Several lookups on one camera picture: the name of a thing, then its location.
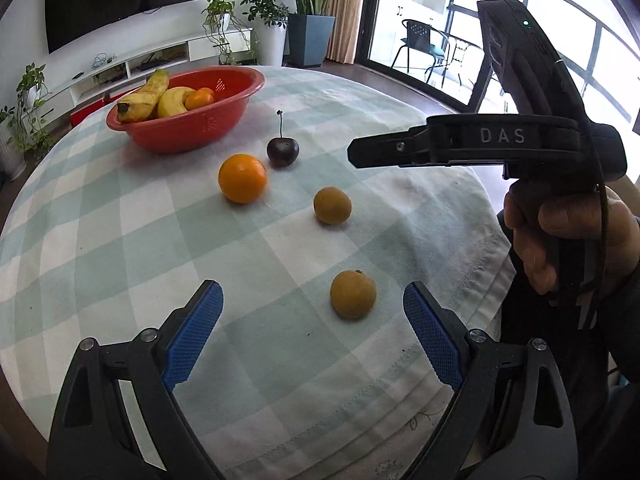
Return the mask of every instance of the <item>red bowl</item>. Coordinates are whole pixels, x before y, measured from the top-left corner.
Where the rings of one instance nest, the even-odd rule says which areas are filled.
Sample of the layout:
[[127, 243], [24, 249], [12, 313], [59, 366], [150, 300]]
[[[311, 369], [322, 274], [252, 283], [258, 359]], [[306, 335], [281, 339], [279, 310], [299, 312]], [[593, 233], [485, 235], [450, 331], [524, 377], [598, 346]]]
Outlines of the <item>red bowl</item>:
[[126, 132], [133, 141], [154, 153], [188, 152], [221, 139], [244, 114], [249, 97], [264, 86], [264, 76], [246, 66], [208, 66], [171, 76], [169, 88], [211, 88], [216, 102], [190, 112], [141, 123], [121, 123], [116, 105], [107, 126]]

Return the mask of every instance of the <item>black door frame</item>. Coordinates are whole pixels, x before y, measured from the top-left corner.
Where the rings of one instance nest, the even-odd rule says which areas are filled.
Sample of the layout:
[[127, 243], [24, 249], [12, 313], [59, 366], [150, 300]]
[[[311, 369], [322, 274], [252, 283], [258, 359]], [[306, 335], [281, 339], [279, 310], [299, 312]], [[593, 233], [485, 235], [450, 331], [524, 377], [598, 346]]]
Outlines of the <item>black door frame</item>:
[[[433, 86], [427, 85], [427, 83], [420, 81], [415, 77], [370, 60], [369, 53], [378, 16], [378, 1], [379, 0], [363, 0], [360, 34], [356, 49], [356, 62], [424, 92], [456, 111], [477, 112], [480, 108], [480, 104], [482, 103], [482, 99], [484, 99], [484, 94], [486, 93], [486, 89], [492, 75], [490, 58], [485, 55], [482, 60], [480, 70], [478, 72], [478, 78], [476, 79], [476, 84], [474, 85], [468, 104], [458, 101], [455, 97], [452, 97]], [[453, 0], [449, 0], [449, 5], [447, 6], [449, 15], [451, 15], [452, 7], [454, 7]], [[447, 20], [447, 29], [450, 27], [449, 21], [450, 20]]]

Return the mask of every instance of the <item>human hand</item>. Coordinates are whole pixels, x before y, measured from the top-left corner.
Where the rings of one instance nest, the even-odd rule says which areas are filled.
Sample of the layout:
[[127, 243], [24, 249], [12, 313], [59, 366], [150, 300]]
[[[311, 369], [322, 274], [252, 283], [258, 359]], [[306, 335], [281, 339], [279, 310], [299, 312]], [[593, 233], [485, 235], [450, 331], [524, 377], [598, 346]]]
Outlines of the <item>human hand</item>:
[[[530, 182], [517, 181], [504, 199], [504, 222], [513, 230], [513, 248], [524, 264], [529, 283], [538, 294], [554, 290], [557, 269], [549, 262], [543, 232], [567, 239], [600, 240], [600, 199], [597, 193], [569, 195], [542, 202], [538, 225], [518, 204], [539, 195]], [[620, 197], [607, 187], [609, 237], [602, 294], [614, 292], [640, 261], [640, 226]]]

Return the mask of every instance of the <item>kiwi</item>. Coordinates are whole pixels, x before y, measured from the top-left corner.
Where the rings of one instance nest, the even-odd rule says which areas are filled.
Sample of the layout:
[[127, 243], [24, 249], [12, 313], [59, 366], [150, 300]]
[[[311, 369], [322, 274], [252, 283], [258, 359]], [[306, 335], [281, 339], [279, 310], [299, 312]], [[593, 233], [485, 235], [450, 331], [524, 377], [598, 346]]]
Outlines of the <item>kiwi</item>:
[[361, 270], [344, 270], [331, 284], [331, 305], [342, 317], [364, 316], [376, 303], [376, 282]]
[[319, 221], [338, 225], [351, 216], [351, 200], [335, 187], [325, 187], [316, 193], [314, 211]]

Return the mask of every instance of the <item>tablecloth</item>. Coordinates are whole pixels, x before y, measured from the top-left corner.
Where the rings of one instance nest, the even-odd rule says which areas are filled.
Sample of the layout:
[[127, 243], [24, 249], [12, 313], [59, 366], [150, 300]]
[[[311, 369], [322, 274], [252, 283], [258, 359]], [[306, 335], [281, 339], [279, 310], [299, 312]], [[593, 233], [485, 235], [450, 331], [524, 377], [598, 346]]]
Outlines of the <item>tablecloth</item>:
[[[423, 113], [323, 73], [260, 70], [264, 89], [223, 140], [153, 155], [109, 130], [104, 108], [20, 192], [0, 237], [0, 364], [43, 435], [82, 338], [129, 340], [214, 279], [224, 310], [174, 391], [181, 409], [228, 478], [323, 478], [442, 388], [402, 312], [406, 284], [423, 280], [468, 326], [494, 319], [514, 271], [474, 172], [356, 170], [346, 159], [354, 137], [406, 129]], [[258, 202], [230, 204], [217, 185], [220, 164], [239, 152], [266, 163], [279, 109], [300, 158], [269, 170]], [[353, 201], [341, 226], [314, 217], [325, 186]], [[374, 309], [355, 322], [329, 302], [345, 269], [378, 287]], [[139, 444], [157, 463], [130, 387], [124, 394]]]

